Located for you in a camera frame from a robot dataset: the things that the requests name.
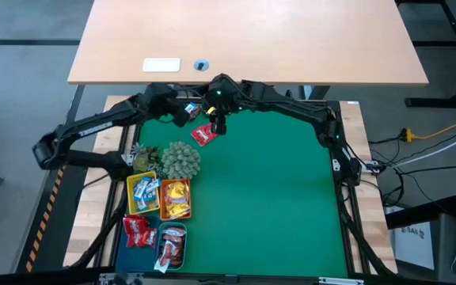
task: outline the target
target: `white cable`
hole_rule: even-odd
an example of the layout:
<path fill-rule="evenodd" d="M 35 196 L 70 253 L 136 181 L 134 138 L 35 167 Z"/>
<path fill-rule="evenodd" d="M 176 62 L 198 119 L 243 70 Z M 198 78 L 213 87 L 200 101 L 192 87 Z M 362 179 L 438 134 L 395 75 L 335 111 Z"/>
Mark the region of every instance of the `white cable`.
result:
<path fill-rule="evenodd" d="M 424 158 L 431 157 L 432 155 L 436 155 L 436 154 L 438 154 L 438 153 L 440 153 L 440 152 L 442 152 L 442 151 L 444 151 L 444 150 L 447 150 L 447 149 L 451 148 L 452 146 L 456 146 L 456 142 L 453 142 L 453 143 L 451 143 L 449 146 L 445 146 L 445 147 L 443 147 L 443 148 L 440 149 L 440 150 L 436 150 L 436 151 L 434 151 L 433 153 L 425 154 L 424 156 L 420 156 L 420 157 L 418 157 L 418 158 L 413 158 L 413 159 L 411 159 L 411 160 L 401 162 L 401 163 L 399 163 L 399 164 L 397 164 L 397 165 L 392 166 L 392 168 L 393 168 L 393 169 L 396 169 L 397 167 L 406 165 L 406 164 L 408 164 L 408 163 L 417 162 L 417 161 L 422 160 L 422 159 L 424 159 Z"/>

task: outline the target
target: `gray floor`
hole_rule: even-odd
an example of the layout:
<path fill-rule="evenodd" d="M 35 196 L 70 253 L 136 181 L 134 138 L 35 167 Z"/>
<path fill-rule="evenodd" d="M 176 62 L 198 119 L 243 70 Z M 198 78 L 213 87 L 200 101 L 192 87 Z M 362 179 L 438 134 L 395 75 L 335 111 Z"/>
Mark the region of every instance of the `gray floor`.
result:
<path fill-rule="evenodd" d="M 92 0 L 0 0 L 0 38 L 79 39 Z M 456 1 L 450 1 L 456 15 Z M 401 15 L 414 40 L 450 40 L 453 33 L 438 6 L 402 5 Z M 40 194 L 44 172 L 36 166 L 31 146 L 45 132 L 64 121 L 74 87 L 67 76 L 76 47 L 0 46 L 0 273 L 11 272 L 32 207 Z M 405 97 L 449 97 L 456 92 L 456 49 L 421 48 L 418 55 L 430 85 L 426 87 L 333 87 L 330 100 L 360 101 L 369 139 L 395 136 L 403 127 L 418 135 L 430 134 L 456 123 L 456 110 L 410 109 Z M 88 86 L 78 118 L 102 110 L 107 95 L 133 94 L 143 86 Z M 421 150 L 443 139 L 417 141 L 401 146 L 401 156 Z M 90 150 L 93 138 L 75 145 Z M 394 143 L 374 147 L 392 157 Z M 456 165 L 456 150 L 450 150 L 406 169 Z M 456 171 L 416 174 L 434 199 L 456 192 Z M 417 205 L 427 199 L 409 179 L 403 203 Z M 381 175 L 384 192 L 397 186 L 391 173 Z"/>

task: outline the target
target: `green tabletop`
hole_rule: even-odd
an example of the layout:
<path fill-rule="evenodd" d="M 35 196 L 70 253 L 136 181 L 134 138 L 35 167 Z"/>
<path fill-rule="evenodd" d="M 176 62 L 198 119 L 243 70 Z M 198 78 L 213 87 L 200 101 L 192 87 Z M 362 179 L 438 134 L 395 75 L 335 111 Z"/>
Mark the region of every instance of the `green tabletop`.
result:
<path fill-rule="evenodd" d="M 307 123 L 274 112 L 226 118 L 227 134 L 201 147 L 191 132 L 150 121 L 139 141 L 183 141 L 199 151 L 192 218 L 179 272 L 346 277 L 329 152 Z"/>

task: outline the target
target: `wooden desk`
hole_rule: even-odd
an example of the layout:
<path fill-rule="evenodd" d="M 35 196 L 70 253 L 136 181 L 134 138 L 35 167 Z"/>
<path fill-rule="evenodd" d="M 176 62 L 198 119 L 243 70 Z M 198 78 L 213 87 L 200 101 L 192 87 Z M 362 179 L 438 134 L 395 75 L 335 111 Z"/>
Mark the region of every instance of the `wooden desk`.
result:
<path fill-rule="evenodd" d="M 104 109 L 108 110 L 115 103 L 125 100 L 126 98 L 126 96 L 108 96 Z M 367 136 L 365 133 L 365 127 L 363 126 L 360 106 L 357 102 L 341 102 L 340 106 L 345 135 L 348 143 L 353 147 L 353 150 L 360 156 L 360 158 L 370 160 L 371 152 L 369 151 L 369 145 L 367 143 Z M 94 151 L 105 153 L 109 150 L 117 150 L 121 131 L 122 128 L 113 127 L 98 133 L 96 142 L 94 143 Z M 126 151 L 131 149 L 131 141 L 134 131 L 134 127 L 129 131 Z M 85 182 L 90 182 L 104 175 L 104 173 L 105 171 L 102 169 L 89 169 Z M 369 174 L 363 174 L 362 179 L 377 184 L 376 178 Z M 116 199 L 120 198 L 123 185 L 123 183 L 119 183 L 117 187 Z M 67 266 L 73 264 L 100 232 L 109 187 L 110 180 L 107 178 L 84 189 L 78 205 L 77 215 L 75 217 L 63 265 Z M 378 254 L 379 258 L 383 260 L 385 265 L 390 270 L 397 272 L 397 266 L 395 264 L 395 258 L 390 244 L 388 229 L 385 221 L 385 213 L 382 209 L 379 191 L 374 186 L 362 182 L 362 184 L 356 188 L 356 195 L 359 203 L 363 234 L 366 240 L 369 242 L 376 254 Z M 347 205 L 348 210 L 351 210 L 349 203 L 347 203 Z M 108 265 L 112 239 L 113 234 L 110 234 L 105 242 L 107 246 L 104 248 L 104 256 L 101 261 L 102 265 Z M 356 242 L 352 236 L 351 250 L 355 270 L 357 272 L 362 272 L 358 247 L 356 246 Z"/>
<path fill-rule="evenodd" d="M 176 73 L 145 58 L 179 58 Z M 206 59 L 206 71 L 193 68 Z M 393 0 L 96 0 L 68 82 L 425 85 Z"/>

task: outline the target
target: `orange tray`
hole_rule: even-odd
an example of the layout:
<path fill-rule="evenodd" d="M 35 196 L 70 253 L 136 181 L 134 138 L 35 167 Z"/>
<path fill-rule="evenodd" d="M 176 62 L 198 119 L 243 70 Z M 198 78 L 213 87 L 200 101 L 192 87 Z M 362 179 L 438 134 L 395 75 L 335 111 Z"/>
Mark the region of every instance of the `orange tray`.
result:
<path fill-rule="evenodd" d="M 192 203 L 191 203 L 191 183 L 189 182 L 189 179 L 188 178 L 167 179 L 167 180 L 162 180 L 161 181 L 161 188 L 160 188 L 160 191 L 159 191 L 159 203 L 160 203 L 159 218 L 162 221 L 171 221 L 172 220 L 168 216 L 168 212 L 166 211 L 165 196 L 166 196 L 166 187 L 168 186 L 168 184 L 172 184 L 174 182 L 182 182 L 182 183 L 186 184 L 188 186 L 188 188 L 189 188 L 189 191 L 188 191 L 189 213 L 187 213 L 186 215 L 183 215 L 180 218 L 175 218 L 174 220 L 176 220 L 176 219 L 190 219 L 191 216 L 192 216 L 193 207 L 192 207 Z"/>

